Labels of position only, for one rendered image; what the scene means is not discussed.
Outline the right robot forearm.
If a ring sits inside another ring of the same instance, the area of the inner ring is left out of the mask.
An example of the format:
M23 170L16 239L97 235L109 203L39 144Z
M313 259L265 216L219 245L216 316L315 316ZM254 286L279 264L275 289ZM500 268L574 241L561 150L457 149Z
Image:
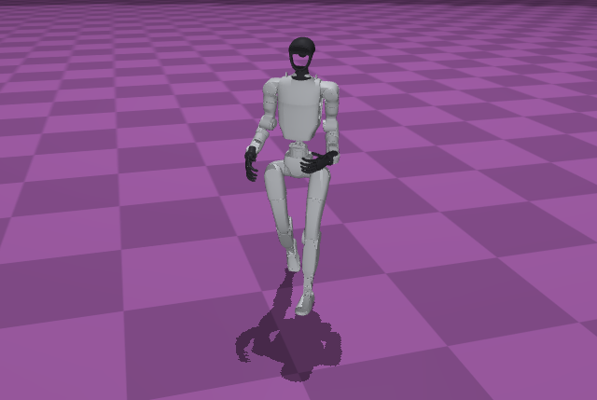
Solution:
M256 130L256 134L249 146L251 146L251 145L254 146L257 149L256 153L258 154L261 151L263 145L265 144L266 139L268 139L269 135L270 134L266 129L260 127L260 121L259 121L257 130ZM249 146L246 147L245 153L248 151Z

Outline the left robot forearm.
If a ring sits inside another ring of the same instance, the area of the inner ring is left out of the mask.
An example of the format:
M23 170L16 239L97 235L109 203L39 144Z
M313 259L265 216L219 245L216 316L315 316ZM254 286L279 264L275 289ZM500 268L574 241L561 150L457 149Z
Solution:
M337 130L326 133L326 152L337 151L338 155L333 157L333 164L339 162L339 122L336 120Z

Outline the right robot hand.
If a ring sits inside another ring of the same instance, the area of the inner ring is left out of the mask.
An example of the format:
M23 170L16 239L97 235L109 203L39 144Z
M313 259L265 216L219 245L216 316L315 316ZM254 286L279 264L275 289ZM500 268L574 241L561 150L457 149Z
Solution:
M257 176L257 174L253 173L252 171L258 172L257 169L254 169L252 167L252 162L256 161L256 156L257 156L256 150L257 149L254 146L251 145L251 146L249 146L248 151L244 155L244 157L245 157L246 177L247 177L247 179L249 179L252 182L256 181L255 180L256 178L254 176Z

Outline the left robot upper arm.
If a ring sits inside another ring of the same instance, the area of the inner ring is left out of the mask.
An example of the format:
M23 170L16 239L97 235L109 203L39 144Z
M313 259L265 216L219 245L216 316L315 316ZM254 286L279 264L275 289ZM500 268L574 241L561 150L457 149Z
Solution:
M325 132L336 131L336 117L339 111L339 86L332 81L321 81L321 94L325 99L326 119L323 120Z

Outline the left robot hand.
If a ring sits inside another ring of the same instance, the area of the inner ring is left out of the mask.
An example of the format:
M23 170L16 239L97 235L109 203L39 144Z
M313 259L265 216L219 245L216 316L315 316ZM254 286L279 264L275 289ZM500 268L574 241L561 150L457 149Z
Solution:
M338 152L330 151L328 153L325 153L324 155L320 155L320 154L317 154L314 152L312 152L311 154L314 156L317 156L318 158L316 158L316 159L302 158L304 161L309 162L310 164L300 162L301 165L306 166L306 167L300 166L301 170L303 169L302 171L305 173L313 173L316 171L320 171L320 170L324 169L326 165L328 165L328 166L332 165L333 157L337 156ZM306 171L304 171L304 170L306 170Z

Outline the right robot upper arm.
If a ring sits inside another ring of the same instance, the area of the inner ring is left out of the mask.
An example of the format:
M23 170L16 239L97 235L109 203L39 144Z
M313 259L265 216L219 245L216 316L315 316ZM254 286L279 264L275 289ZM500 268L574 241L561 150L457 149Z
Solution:
M269 79L263 86L263 108L265 115L260 120L260 127L272 131L277 126L275 112L277 107L277 86L280 77Z

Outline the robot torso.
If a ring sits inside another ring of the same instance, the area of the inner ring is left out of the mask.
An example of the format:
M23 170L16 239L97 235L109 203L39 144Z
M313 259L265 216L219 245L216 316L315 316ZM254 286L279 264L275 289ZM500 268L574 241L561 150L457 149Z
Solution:
M277 86L278 118L283 137L296 141L289 144L289 150L285 153L284 174L294 178L310 178L310 174L300 168L303 166L300 162L310 164L302 158L312 159L312 152L302 141L310 141L321 124L324 98L320 83L323 80L310 74L305 75L311 77L307 80L296 80L291 76L285 72Z

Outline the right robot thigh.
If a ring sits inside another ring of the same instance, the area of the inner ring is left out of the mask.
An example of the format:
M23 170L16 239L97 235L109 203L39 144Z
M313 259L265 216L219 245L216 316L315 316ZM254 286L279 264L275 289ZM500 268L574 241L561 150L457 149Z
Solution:
M292 217L287 212L284 160L271 162L265 170L265 187L277 230L281 234L293 231Z

